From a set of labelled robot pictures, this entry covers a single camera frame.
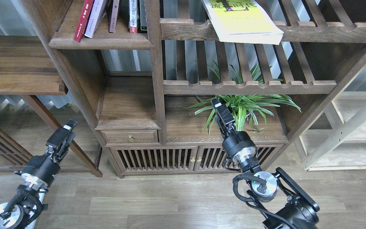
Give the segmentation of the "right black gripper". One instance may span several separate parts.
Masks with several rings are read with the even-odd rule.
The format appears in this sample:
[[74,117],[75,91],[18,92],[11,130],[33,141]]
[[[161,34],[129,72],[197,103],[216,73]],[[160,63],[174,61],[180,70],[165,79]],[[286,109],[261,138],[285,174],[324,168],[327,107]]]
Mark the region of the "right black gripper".
[[235,130],[232,113],[218,98],[212,99],[211,103],[217,115],[215,120],[224,138],[222,146],[228,158],[233,163],[257,164],[257,148],[248,133]]

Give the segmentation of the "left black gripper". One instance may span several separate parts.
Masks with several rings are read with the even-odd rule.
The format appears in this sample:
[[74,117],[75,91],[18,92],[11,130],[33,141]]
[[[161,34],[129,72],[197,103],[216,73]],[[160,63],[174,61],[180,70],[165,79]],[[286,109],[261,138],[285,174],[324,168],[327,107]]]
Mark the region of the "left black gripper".
[[67,154],[71,141],[76,133],[73,129],[77,125],[70,119],[63,127],[59,127],[45,143],[48,147],[42,156],[34,156],[23,170],[14,171],[29,188],[48,188],[60,172],[60,163]]

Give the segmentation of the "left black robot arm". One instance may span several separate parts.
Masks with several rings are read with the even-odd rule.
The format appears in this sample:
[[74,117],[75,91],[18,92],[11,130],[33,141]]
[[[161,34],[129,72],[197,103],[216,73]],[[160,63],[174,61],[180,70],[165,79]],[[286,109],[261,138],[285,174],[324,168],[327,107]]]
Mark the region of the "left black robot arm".
[[67,155],[70,143],[76,136],[77,125],[69,120],[59,127],[47,140],[47,150],[41,156],[34,156],[23,170],[15,171],[24,179],[17,193],[9,202],[0,204],[0,229],[24,229],[39,217],[48,205],[42,204],[39,194],[47,193],[57,174],[60,163]]

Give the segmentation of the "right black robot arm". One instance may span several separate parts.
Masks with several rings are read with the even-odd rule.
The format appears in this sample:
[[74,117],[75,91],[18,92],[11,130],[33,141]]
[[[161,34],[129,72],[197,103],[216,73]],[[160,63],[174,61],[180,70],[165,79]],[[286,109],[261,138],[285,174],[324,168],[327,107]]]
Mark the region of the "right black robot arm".
[[[211,103],[224,139],[226,162],[239,166],[239,175],[233,178],[235,196],[265,217],[266,229],[315,229],[319,222],[318,204],[282,168],[276,168],[275,173],[264,171],[256,157],[256,145],[246,132],[236,130],[228,107],[219,99]],[[287,203],[278,212],[269,212],[263,203],[273,200],[279,189],[286,195]]]

